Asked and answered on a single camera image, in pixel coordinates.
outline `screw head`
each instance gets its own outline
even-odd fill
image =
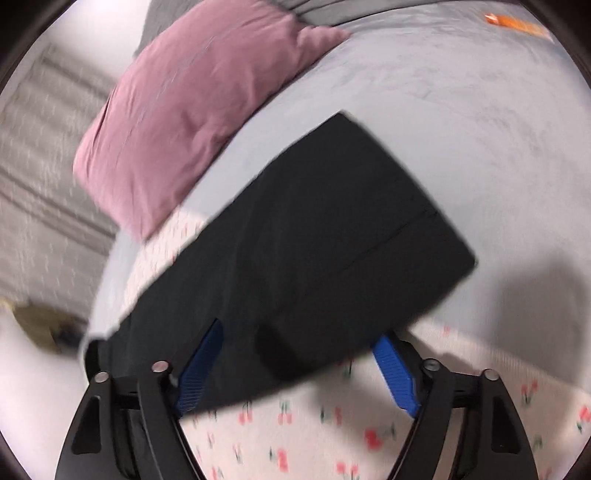
[[[495,380],[499,380],[500,379],[500,375],[499,372],[492,370],[490,368],[487,368],[486,370],[484,370],[484,376],[485,378],[487,378],[488,380],[494,382]]]
[[[98,372],[95,375],[95,382],[97,382],[97,383],[106,382],[108,379],[109,379],[109,374],[107,372]]]
[[[168,370],[168,362],[165,362],[164,360],[152,365],[152,372],[155,374],[161,374],[162,372],[166,372],[166,370]]]
[[[435,360],[434,358],[427,358],[423,362],[423,366],[425,367],[425,370],[429,370],[430,372],[436,372],[441,368],[439,361]]]

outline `pillow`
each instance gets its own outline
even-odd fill
[[[255,110],[347,37],[262,0],[204,0],[123,75],[82,139],[76,177],[146,240]]]

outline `curtain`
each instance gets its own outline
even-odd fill
[[[72,165],[113,84],[50,46],[0,113],[0,296],[88,317],[116,226]]]

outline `textured blue grip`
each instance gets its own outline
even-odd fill
[[[374,358],[388,384],[390,393],[401,409],[416,418],[421,408],[414,390],[414,379],[386,336],[374,346]]]
[[[193,410],[203,395],[205,381],[223,344],[223,327],[216,320],[178,379],[178,400],[174,407],[182,417]]]

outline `black cloth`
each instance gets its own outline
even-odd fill
[[[198,410],[355,355],[442,299],[475,258],[409,175],[343,114],[281,153],[99,347],[115,376],[170,359],[219,319]]]

